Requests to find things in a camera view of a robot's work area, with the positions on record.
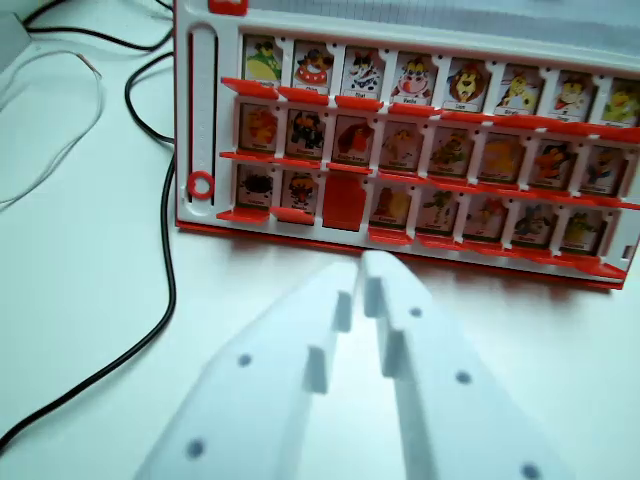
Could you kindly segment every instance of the wire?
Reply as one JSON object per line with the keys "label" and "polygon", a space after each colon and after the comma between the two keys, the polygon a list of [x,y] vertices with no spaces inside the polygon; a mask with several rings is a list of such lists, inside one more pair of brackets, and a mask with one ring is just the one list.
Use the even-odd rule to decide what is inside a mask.
{"label": "wire", "polygon": [[131,102],[131,89],[133,88],[135,81],[138,79],[138,77],[142,73],[144,73],[145,71],[153,67],[156,63],[161,62],[165,58],[169,58],[172,56],[173,56],[173,52],[168,52],[154,58],[149,63],[146,63],[145,65],[140,67],[138,70],[133,72],[133,74],[129,77],[129,80],[127,80],[126,85],[124,86],[124,101],[127,104],[127,109],[129,110],[129,113],[133,117],[133,121],[136,122],[136,124],[150,137],[153,137],[156,140],[159,140],[161,142],[170,143],[170,144],[174,143],[173,138],[167,137],[166,135],[162,135],[161,133],[158,133],[156,130],[151,128],[144,120],[142,120],[142,118],[140,118],[140,116],[136,113],[133,103]]}
{"label": "wire", "polygon": [[60,5],[61,3],[65,3],[67,0],[53,0],[51,3],[47,3],[42,5],[40,8],[35,9],[33,12],[31,12],[27,18],[25,18],[22,23],[25,26],[29,26],[31,25],[33,22],[36,21],[36,19],[40,18],[42,15],[44,15],[45,13],[47,13],[49,10],[51,10],[54,7],[57,7],[58,5]]}
{"label": "wire", "polygon": [[42,27],[42,28],[27,28],[27,32],[29,33],[82,33],[84,35],[90,35],[92,37],[97,37],[102,40],[106,40],[107,42],[115,43],[122,47],[130,48],[132,50],[138,50],[141,52],[154,52],[162,45],[167,43],[167,41],[173,35],[173,28],[167,32],[167,34],[160,39],[159,42],[154,43],[153,45],[138,45],[136,43],[127,42],[126,40],[122,40],[120,38],[112,37],[111,35],[107,35],[106,33],[96,32],[94,30],[87,30],[86,28],[78,28],[78,27]]}
{"label": "wire", "polygon": [[[168,56],[169,56],[168,54],[161,55],[162,58],[167,58]],[[128,90],[125,90],[125,98],[128,95],[127,92],[131,90],[131,84],[133,83],[133,80],[135,80],[135,78],[137,78],[137,76],[139,76],[146,69],[151,68],[157,62],[159,62],[162,58],[156,58],[152,60],[151,62],[146,64],[144,67],[134,72],[133,75],[131,75],[131,77],[129,78],[129,81],[127,81],[127,85],[129,88]],[[129,111],[131,112],[132,115],[135,114],[135,111],[133,110],[133,106],[129,107],[129,105],[130,104],[128,103],[127,108],[129,108]],[[149,134],[156,140],[164,141],[167,143],[173,143],[172,138],[165,137],[164,135],[160,135],[151,127],[149,127],[145,122],[143,122],[142,119],[140,119],[140,117],[137,114],[135,115],[136,116],[134,117],[134,120],[136,120],[136,118],[139,119],[139,120],[136,120],[136,123],[140,125],[141,128],[143,128],[143,130],[145,129],[144,127],[142,127],[142,125],[146,125],[148,130],[145,130],[145,132],[147,134]],[[127,362],[129,359],[131,359],[133,356],[135,356],[137,353],[139,353],[141,350],[143,350],[145,347],[151,344],[164,331],[167,325],[169,325],[169,322],[171,321],[171,317],[173,316],[173,312],[175,311],[175,308],[176,308],[176,300],[177,300],[176,279],[174,276],[173,262],[171,259],[171,245],[169,243],[169,221],[168,221],[168,215],[167,215],[167,209],[169,207],[169,191],[171,190],[171,180],[173,179],[174,174],[175,174],[175,154],[171,158],[171,163],[169,163],[169,168],[167,168],[167,174],[164,178],[164,185],[162,187],[162,197],[160,202],[160,229],[161,229],[161,237],[162,237],[162,254],[163,254],[164,265],[165,265],[165,270],[167,274],[167,283],[169,287],[169,302],[167,304],[167,308],[164,312],[164,315],[162,316],[160,321],[156,324],[156,326],[153,327],[153,329],[144,336],[144,338],[138,341],[133,347],[131,347],[125,353],[120,355],[118,358],[116,358],[107,366],[103,367],[102,369],[100,369],[99,371],[91,375],[89,378],[83,380],[81,383],[73,387],[64,395],[58,397],[53,402],[49,403],[48,405],[45,405],[41,409],[37,410],[36,412],[32,413],[31,415],[29,415],[28,417],[24,418],[23,420],[18,422],[16,425],[14,425],[7,433],[5,433],[2,436],[2,438],[0,438],[0,457],[6,451],[6,448],[9,445],[9,443],[17,435],[19,435],[24,429],[29,427],[34,422],[37,422],[38,420],[40,420],[42,417],[58,409],[59,407],[61,407],[62,405],[64,405],[65,403],[67,403],[68,401],[70,401],[80,393],[82,393],[84,390],[86,390],[96,382],[100,381],[101,379],[109,375],[118,367],[122,366],[125,362]]]}
{"label": "wire", "polygon": [[72,52],[70,50],[54,50],[54,51],[51,51],[51,52],[41,53],[40,55],[36,55],[34,57],[31,57],[28,60],[22,62],[20,65],[18,65],[16,67],[16,69],[13,71],[13,73],[11,74],[11,77],[9,78],[9,82],[4,86],[3,89],[0,89],[0,112],[10,102],[10,100],[9,100],[9,101],[7,101],[6,103],[3,104],[2,103],[2,97],[4,96],[4,94],[6,92],[9,91],[9,89],[13,85],[13,82],[15,81],[18,72],[20,72],[24,67],[26,67],[27,65],[35,62],[36,60],[39,60],[39,59],[44,58],[44,57],[51,57],[51,56],[56,56],[56,55],[72,55],[72,56],[74,56],[76,58],[79,58],[87,66],[87,68],[89,68],[91,70],[91,73],[93,73],[93,76],[95,77],[95,80],[96,80],[96,98],[97,98],[97,101],[96,101],[96,112],[95,112],[93,118],[91,119],[91,121],[89,122],[89,124],[80,133],[78,133],[71,140],[69,140],[67,143],[65,143],[62,146],[62,148],[60,150],[58,150],[56,152],[56,154],[53,155],[53,157],[51,157],[51,160],[49,160],[49,162],[47,163],[45,168],[42,170],[42,172],[27,187],[25,187],[24,189],[22,189],[21,191],[19,191],[15,195],[12,195],[12,196],[9,196],[9,197],[6,197],[6,198],[0,198],[0,205],[2,205],[2,207],[0,207],[0,208],[2,210],[4,210],[4,209],[8,208],[9,206],[13,205],[15,202],[17,202],[21,198],[27,196],[33,190],[35,190],[40,185],[42,185],[42,183],[45,180],[47,180],[47,178],[49,178],[51,176],[51,174],[53,174],[53,172],[56,171],[56,169],[64,161],[64,159],[67,157],[67,154],[73,149],[73,147],[75,147],[76,144],[80,140],[82,140],[84,138],[84,136],[91,131],[91,129],[93,129],[93,127],[96,125],[96,123],[98,123],[98,121],[100,120],[100,117],[102,116],[102,110],[103,110],[103,107],[104,107],[104,92],[103,92],[103,88],[102,88],[102,82],[101,82],[101,78],[102,77],[100,75],[100,72],[98,72],[93,67],[93,65],[91,65],[87,61],[87,59],[84,58],[82,55],[77,54],[75,52]]}
{"label": "wire", "polygon": [[156,3],[162,5],[167,10],[171,10],[173,12],[173,7],[171,5],[164,3],[162,0],[156,0]]}

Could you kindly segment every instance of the white table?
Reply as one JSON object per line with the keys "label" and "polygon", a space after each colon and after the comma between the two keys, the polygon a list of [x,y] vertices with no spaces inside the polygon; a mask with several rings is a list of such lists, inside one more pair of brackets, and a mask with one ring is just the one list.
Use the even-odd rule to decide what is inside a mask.
{"label": "white table", "polygon": [[[79,3],[42,24],[150,44],[170,23],[160,7],[147,5]],[[107,103],[60,169],[0,215],[2,433],[129,348],[167,301],[159,203],[171,151],[135,126],[123,101],[127,77],[150,57],[84,36],[65,38],[38,42],[22,58],[37,48],[84,53],[104,77]],[[173,121],[170,68],[161,64],[133,94],[140,115],[166,134]],[[0,114],[2,193],[37,174],[94,108],[92,76],[73,58],[44,59],[20,82],[29,88]],[[323,265],[355,261],[173,227],[171,243],[178,307],[167,331],[24,432],[0,459],[0,478],[131,478],[221,345]],[[482,358],[578,479],[637,478],[638,265],[625,289],[613,292],[428,261],[410,267],[464,323]],[[339,340],[331,392],[312,410],[300,479],[403,478],[392,385],[378,374],[375,341],[372,323],[360,317]]]}

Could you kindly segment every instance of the cow character card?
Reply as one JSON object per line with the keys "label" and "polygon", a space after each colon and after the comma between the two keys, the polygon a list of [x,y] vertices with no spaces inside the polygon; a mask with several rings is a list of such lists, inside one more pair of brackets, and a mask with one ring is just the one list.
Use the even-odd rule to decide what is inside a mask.
{"label": "cow character card", "polygon": [[421,149],[422,135],[414,123],[388,122],[380,152],[380,168],[415,172]]}
{"label": "cow character card", "polygon": [[522,205],[511,243],[521,247],[547,248],[555,223],[556,216],[551,205],[546,203]]}
{"label": "cow character card", "polygon": [[529,185],[552,190],[567,188],[577,157],[569,149],[567,142],[542,140],[533,161]]}
{"label": "cow character card", "polygon": [[425,190],[420,202],[416,231],[451,235],[458,214],[455,194],[448,190]]}
{"label": "cow character card", "polygon": [[639,114],[640,83],[614,79],[601,123],[611,127],[635,127]]}
{"label": "cow character card", "polygon": [[562,237],[560,250],[569,253],[595,255],[607,227],[598,210],[574,210]]}
{"label": "cow character card", "polygon": [[377,186],[369,224],[377,227],[405,228],[411,196],[400,186]]}
{"label": "cow character card", "polygon": [[460,128],[440,127],[433,138],[429,173],[447,177],[465,177],[471,160],[473,141]]}
{"label": "cow character card", "polygon": [[373,128],[366,118],[338,116],[332,161],[347,165],[369,165],[372,139]]}
{"label": "cow character card", "polygon": [[586,121],[593,90],[589,75],[563,70],[560,72],[553,103],[547,116],[563,122]]}
{"label": "cow character card", "polygon": [[287,170],[282,177],[281,205],[295,208],[311,215],[316,212],[318,201],[318,184],[310,173]]}
{"label": "cow character card", "polygon": [[279,87],[282,78],[282,50],[273,37],[245,35],[242,78],[257,80],[267,87]]}
{"label": "cow character card", "polygon": [[524,148],[515,135],[489,133],[482,154],[478,180],[513,183],[518,178]]}
{"label": "cow character card", "polygon": [[500,101],[496,115],[533,115],[542,91],[537,68],[507,65],[500,83]]}
{"label": "cow character card", "polygon": [[499,241],[507,219],[507,211],[499,197],[471,197],[462,236],[469,240]]}
{"label": "cow character card", "polygon": [[240,106],[240,148],[275,153],[278,119],[269,107],[243,103]]}
{"label": "cow character card", "polygon": [[342,95],[358,98],[380,97],[384,62],[374,48],[347,47],[344,53]]}
{"label": "cow character card", "polygon": [[448,89],[443,107],[446,110],[480,112],[489,86],[484,62],[454,58],[449,67]]}
{"label": "cow character card", "polygon": [[322,159],[324,122],[316,112],[289,110],[285,154],[289,157]]}
{"label": "cow character card", "polygon": [[237,206],[269,209],[273,179],[265,167],[239,164],[237,181]]}
{"label": "cow character card", "polygon": [[321,95],[329,94],[333,74],[333,55],[324,43],[296,41],[293,86]]}
{"label": "cow character card", "polygon": [[615,196],[626,164],[624,152],[619,148],[592,147],[580,191]]}
{"label": "cow character card", "polygon": [[436,68],[429,55],[400,52],[393,77],[391,102],[429,105],[435,81]]}

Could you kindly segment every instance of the red ledge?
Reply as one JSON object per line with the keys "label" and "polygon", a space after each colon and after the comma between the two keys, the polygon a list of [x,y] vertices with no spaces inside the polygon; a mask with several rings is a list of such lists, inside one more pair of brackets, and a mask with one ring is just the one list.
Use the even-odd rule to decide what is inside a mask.
{"label": "red ledge", "polygon": [[240,162],[273,163],[275,161],[273,155],[260,154],[257,152],[246,152],[244,150],[238,150],[238,153],[220,152],[220,156]]}
{"label": "red ledge", "polygon": [[565,199],[571,198],[571,194],[564,190],[548,190],[546,188],[529,188],[523,190],[530,195],[530,198],[539,198],[541,200],[550,200],[552,202],[564,202]]}
{"label": "red ledge", "polygon": [[428,233],[416,232],[416,238],[423,247],[442,248],[444,250],[453,250],[459,252],[464,250],[462,244],[457,243],[453,237],[445,237],[440,235],[430,235]]}
{"label": "red ledge", "polygon": [[601,197],[600,195],[580,195],[579,197],[571,197],[572,200],[582,200],[584,205],[597,205],[609,208],[628,208],[629,210],[640,210],[640,205],[635,203],[623,202],[619,198]]}
{"label": "red ledge", "polygon": [[591,134],[592,125],[582,122],[563,122],[555,118],[548,119],[548,132],[564,133],[567,135],[576,135],[579,137],[588,137]]}
{"label": "red ledge", "polygon": [[591,125],[591,134],[600,135],[604,140],[625,143],[640,143],[640,127],[608,127],[606,125]]}
{"label": "red ledge", "polygon": [[602,263],[599,257],[577,255],[574,253],[563,253],[560,256],[570,261],[575,269],[588,275],[597,275],[598,277],[613,278],[616,280],[624,280],[627,276],[627,272],[613,265]]}
{"label": "red ledge", "polygon": [[254,157],[260,159],[273,159],[273,153],[265,153],[265,152],[256,152],[254,150],[244,150],[242,148],[238,148],[236,150],[238,155],[243,155],[245,157]]}
{"label": "red ledge", "polygon": [[369,175],[373,170],[367,167],[356,167],[355,165],[345,165],[344,163],[330,162],[327,164],[329,170],[336,172],[357,173],[359,175]]}
{"label": "red ledge", "polygon": [[516,184],[496,184],[496,183],[483,183],[480,182],[476,185],[476,188],[485,193],[491,193],[493,195],[504,195],[511,198],[536,198],[535,194],[527,191],[520,190]]}
{"label": "red ledge", "polygon": [[471,185],[466,179],[454,179],[444,177],[427,177],[424,179],[427,184],[431,184],[442,190],[452,190],[461,193],[478,193],[475,185]]}
{"label": "red ledge", "polygon": [[579,197],[568,196],[562,199],[558,199],[556,201],[562,202],[565,205],[578,205],[581,207],[606,206],[604,204],[600,205],[601,202],[596,201],[596,199],[594,199],[590,195],[581,195]]}
{"label": "red ledge", "polygon": [[465,240],[462,243],[463,247],[466,247],[472,252],[481,253],[482,255],[492,255],[495,257],[520,257],[520,252],[513,249],[504,248],[501,242],[489,243],[489,242],[473,242]]}
{"label": "red ledge", "polygon": [[353,108],[356,110],[366,110],[367,112],[377,112],[383,105],[381,101],[373,98],[356,98],[345,95],[337,95],[336,104],[341,108]]}
{"label": "red ledge", "polygon": [[315,222],[313,215],[296,208],[271,207],[269,211],[281,222],[301,223],[303,225],[313,225]]}
{"label": "red ledge", "polygon": [[413,238],[405,230],[392,228],[369,227],[369,240],[387,245],[411,245]]}
{"label": "red ledge", "polygon": [[540,250],[531,252],[527,259],[543,265],[553,265],[556,267],[573,267],[574,262],[566,255],[552,255],[550,250]]}
{"label": "red ledge", "polygon": [[467,123],[482,123],[493,122],[495,118],[493,115],[485,115],[484,113],[471,113],[471,112],[455,112],[451,110],[444,110],[440,115],[443,120],[451,120],[454,122],[467,122]]}
{"label": "red ledge", "polygon": [[433,117],[442,114],[442,110],[429,105],[412,105],[409,103],[392,103],[389,113],[398,115],[413,115],[415,117]]}
{"label": "red ledge", "polygon": [[410,183],[412,185],[423,185],[426,179],[419,177],[417,173],[389,173],[378,170],[378,178],[381,180],[391,180],[394,182]]}
{"label": "red ledge", "polygon": [[282,157],[274,158],[273,161],[280,165],[287,165],[289,167],[311,168],[313,170],[319,170],[321,167],[320,160],[305,160],[303,158]]}
{"label": "red ledge", "polygon": [[247,97],[266,98],[267,100],[277,100],[280,95],[273,87],[265,87],[255,80],[241,80],[239,78],[223,77],[221,80],[234,92]]}
{"label": "red ledge", "polygon": [[260,225],[269,219],[269,210],[258,208],[234,207],[233,210],[219,213],[216,218],[236,223]]}
{"label": "red ledge", "polygon": [[544,259],[547,257],[547,255],[551,255],[551,252],[549,250],[546,249],[540,249],[540,248],[535,248],[535,247],[518,247],[515,245],[512,245],[511,248],[509,248],[508,250],[510,250],[511,252],[515,253],[517,257],[520,258],[526,258],[527,260],[531,260],[531,261],[536,261],[536,259]]}
{"label": "red ledge", "polygon": [[499,127],[536,130],[537,128],[548,128],[549,125],[555,124],[559,120],[537,115],[496,115],[492,118],[492,121],[494,125]]}
{"label": "red ledge", "polygon": [[280,87],[280,94],[290,102],[310,103],[312,105],[329,105],[329,97],[303,88]]}

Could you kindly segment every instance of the character card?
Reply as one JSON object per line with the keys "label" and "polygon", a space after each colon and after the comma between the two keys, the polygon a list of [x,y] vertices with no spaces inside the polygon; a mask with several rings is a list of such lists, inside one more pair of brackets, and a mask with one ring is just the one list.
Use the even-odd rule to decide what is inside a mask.
{"label": "character card", "polygon": [[341,94],[380,98],[384,62],[375,48],[347,47],[344,53]]}
{"label": "character card", "polygon": [[257,80],[266,87],[279,87],[282,77],[282,50],[273,37],[245,35],[242,78]]}
{"label": "character card", "polygon": [[611,127],[635,127],[639,115],[640,83],[614,79],[601,123]]}
{"label": "character card", "polygon": [[569,253],[595,255],[607,227],[598,210],[574,210],[562,237],[560,250]]}
{"label": "character card", "polygon": [[595,195],[615,196],[626,167],[624,152],[619,148],[592,147],[580,191]]}
{"label": "character card", "polygon": [[474,195],[469,202],[467,223],[462,236],[469,240],[498,242],[502,236],[508,209],[499,197]]}
{"label": "character card", "polygon": [[296,208],[311,215],[316,212],[318,184],[310,173],[286,170],[282,177],[281,206]]}
{"label": "character card", "polygon": [[471,160],[473,141],[469,131],[439,127],[433,138],[429,173],[447,177],[465,177]]}
{"label": "character card", "polygon": [[391,102],[431,104],[436,73],[437,69],[431,63],[429,55],[400,52],[393,77]]}
{"label": "character card", "polygon": [[240,105],[240,149],[275,153],[277,131],[278,119],[269,107],[251,103]]}
{"label": "character card", "polygon": [[547,116],[563,122],[585,122],[591,108],[593,90],[589,75],[563,70]]}
{"label": "character card", "polygon": [[405,228],[411,196],[403,186],[376,186],[369,224],[376,227]]}
{"label": "character card", "polygon": [[422,135],[414,123],[387,122],[380,152],[380,168],[415,172],[422,150]]}
{"label": "character card", "polygon": [[366,118],[339,115],[333,141],[332,161],[347,165],[367,166],[371,155],[373,128]]}
{"label": "character card", "polygon": [[316,112],[289,110],[285,155],[322,160],[324,122]]}
{"label": "character card", "polygon": [[333,75],[333,55],[326,45],[296,41],[293,57],[293,86],[328,95]]}
{"label": "character card", "polygon": [[416,231],[451,235],[458,214],[456,195],[447,190],[424,190],[418,211]]}
{"label": "character card", "polygon": [[454,58],[449,67],[448,89],[443,107],[446,110],[480,112],[489,87],[484,62]]}
{"label": "character card", "polygon": [[478,180],[513,183],[518,178],[524,148],[515,135],[489,133],[482,154]]}
{"label": "character card", "polygon": [[269,209],[273,193],[273,179],[266,167],[239,164],[237,182],[237,206]]}
{"label": "character card", "polygon": [[577,157],[569,149],[567,142],[542,140],[533,161],[529,185],[552,190],[567,188]]}
{"label": "character card", "polygon": [[547,203],[523,204],[511,243],[521,247],[547,248],[551,241],[556,215]]}
{"label": "character card", "polygon": [[533,115],[542,92],[542,78],[537,68],[509,64],[500,83],[500,101],[496,115]]}

